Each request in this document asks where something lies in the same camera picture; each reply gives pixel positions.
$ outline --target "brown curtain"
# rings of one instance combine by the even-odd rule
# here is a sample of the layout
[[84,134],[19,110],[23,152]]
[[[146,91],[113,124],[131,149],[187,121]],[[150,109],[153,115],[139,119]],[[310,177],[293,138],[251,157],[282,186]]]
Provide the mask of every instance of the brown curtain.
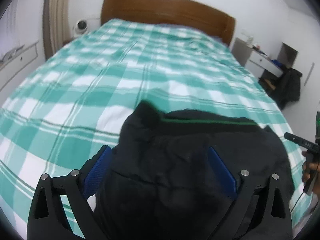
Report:
[[71,38],[68,22],[69,0],[44,0],[43,38],[46,59]]

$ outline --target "blue gripper pad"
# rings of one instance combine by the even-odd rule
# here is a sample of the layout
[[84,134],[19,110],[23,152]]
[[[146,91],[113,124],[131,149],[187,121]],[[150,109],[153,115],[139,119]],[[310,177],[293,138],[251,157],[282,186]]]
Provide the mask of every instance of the blue gripper pad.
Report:
[[237,198],[236,180],[212,147],[208,151],[208,161],[224,193],[235,200]]
[[109,146],[103,151],[88,175],[84,179],[82,196],[85,199],[93,196],[99,188],[100,182],[103,180],[107,169],[111,163],[112,151]]

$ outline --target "round white device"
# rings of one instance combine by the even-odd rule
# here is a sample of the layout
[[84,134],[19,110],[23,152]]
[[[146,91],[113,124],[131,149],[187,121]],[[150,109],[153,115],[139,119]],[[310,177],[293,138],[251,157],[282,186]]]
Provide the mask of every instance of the round white device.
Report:
[[78,20],[73,27],[73,37],[79,37],[88,32],[88,23],[86,20]]

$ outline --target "metal pin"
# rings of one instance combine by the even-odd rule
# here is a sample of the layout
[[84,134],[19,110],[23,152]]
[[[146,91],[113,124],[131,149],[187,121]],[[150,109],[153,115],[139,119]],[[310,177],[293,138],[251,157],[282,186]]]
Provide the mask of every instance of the metal pin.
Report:
[[273,177],[274,179],[279,179],[279,175],[276,174],[276,173],[272,174],[272,177]]
[[71,176],[77,176],[79,174],[79,170],[72,170],[71,172],[70,172],[70,175]]
[[41,176],[40,176],[40,179],[42,179],[42,180],[45,180],[45,179],[47,179],[48,178],[48,174],[47,173],[44,173],[44,174],[42,174]]
[[242,171],[241,171],[241,174],[242,174],[243,176],[248,176],[248,175],[249,175],[249,171],[247,171],[247,170],[242,170]]

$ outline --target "black garment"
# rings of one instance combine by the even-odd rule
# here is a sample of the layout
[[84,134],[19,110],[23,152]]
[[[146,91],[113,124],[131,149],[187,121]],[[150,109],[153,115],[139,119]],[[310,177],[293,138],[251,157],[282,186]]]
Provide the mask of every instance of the black garment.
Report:
[[287,102],[300,100],[300,78],[302,73],[295,69],[289,69],[276,82],[276,89],[270,97],[277,103],[280,109],[284,109]]
[[209,147],[232,168],[279,174],[291,198],[287,153],[270,128],[196,110],[161,115],[142,102],[124,122],[111,169],[96,194],[94,213],[106,235],[207,239],[232,203],[209,166]]

